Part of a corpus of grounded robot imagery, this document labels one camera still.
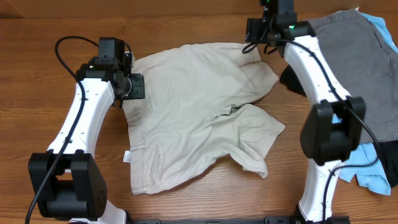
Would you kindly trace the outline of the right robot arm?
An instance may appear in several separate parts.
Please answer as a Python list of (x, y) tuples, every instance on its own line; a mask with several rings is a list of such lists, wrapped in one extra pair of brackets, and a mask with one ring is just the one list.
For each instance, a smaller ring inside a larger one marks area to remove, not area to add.
[(351, 151), (359, 144), (366, 111), (361, 97), (353, 98), (328, 66), (315, 31), (299, 22), (293, 1), (260, 1), (260, 19), (250, 18), (245, 41), (273, 47), (288, 63), (310, 103), (310, 113), (300, 134), (308, 158), (305, 190), (290, 217), (267, 217), (267, 223), (349, 223), (335, 217), (331, 202), (338, 176)]

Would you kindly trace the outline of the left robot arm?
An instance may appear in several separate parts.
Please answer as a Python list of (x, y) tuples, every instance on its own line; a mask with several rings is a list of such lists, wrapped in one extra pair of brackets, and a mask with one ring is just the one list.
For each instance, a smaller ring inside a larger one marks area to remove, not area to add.
[(72, 105), (57, 137), (46, 152), (33, 153), (28, 171), (35, 207), (45, 218), (70, 223), (130, 223), (130, 214), (108, 200), (106, 182), (95, 161), (98, 136), (108, 109), (126, 100), (146, 97), (144, 77), (132, 73), (134, 55), (129, 44), (102, 37), (94, 44), (97, 56), (73, 72), (76, 89)]

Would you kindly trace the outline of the beige shorts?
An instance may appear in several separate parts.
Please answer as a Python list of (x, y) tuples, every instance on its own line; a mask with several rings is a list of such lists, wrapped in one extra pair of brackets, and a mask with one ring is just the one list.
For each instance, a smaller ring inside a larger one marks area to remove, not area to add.
[(133, 194), (172, 189), (223, 156), (267, 177), (264, 159), (284, 125), (255, 102), (278, 76), (257, 50), (242, 50), (238, 43), (183, 45), (135, 62), (146, 97), (123, 104)]

